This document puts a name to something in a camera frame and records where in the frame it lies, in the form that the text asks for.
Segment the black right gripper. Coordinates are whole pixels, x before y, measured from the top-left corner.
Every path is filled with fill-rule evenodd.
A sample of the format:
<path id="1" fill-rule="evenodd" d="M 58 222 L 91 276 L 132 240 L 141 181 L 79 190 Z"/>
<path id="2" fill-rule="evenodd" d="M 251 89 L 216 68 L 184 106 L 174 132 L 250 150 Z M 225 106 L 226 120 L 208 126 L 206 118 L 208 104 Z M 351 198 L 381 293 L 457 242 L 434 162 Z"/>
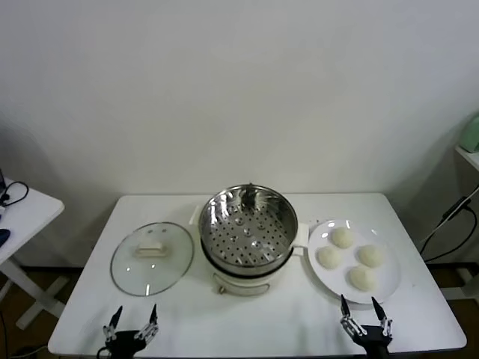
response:
<path id="1" fill-rule="evenodd" d="M 366 358 L 389 359 L 391 355 L 388 346 L 391 343 L 392 320 L 386 316 L 381 304 L 374 297 L 371 300 L 381 327 L 366 325 L 363 328 L 358 324 L 351 316 L 349 305 L 343 295 L 341 295 L 340 323 L 349 336 L 354 336 L 353 342 L 365 350 Z"/>

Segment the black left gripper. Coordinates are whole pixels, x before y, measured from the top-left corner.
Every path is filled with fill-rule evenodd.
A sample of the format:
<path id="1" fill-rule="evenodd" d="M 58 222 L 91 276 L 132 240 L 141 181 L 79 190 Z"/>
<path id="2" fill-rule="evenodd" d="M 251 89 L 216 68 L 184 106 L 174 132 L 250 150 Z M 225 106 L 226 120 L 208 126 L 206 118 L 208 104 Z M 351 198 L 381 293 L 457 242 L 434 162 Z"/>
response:
<path id="1" fill-rule="evenodd" d="M 158 316 L 156 304 L 153 306 L 149 322 L 140 331 L 120 331 L 115 333 L 119 323 L 123 307 L 111 317 L 108 325 L 103 326 L 106 341 L 103 347 L 97 351 L 98 358 L 132 359 L 135 354 L 147 347 L 147 341 L 151 341 L 158 333 Z"/>

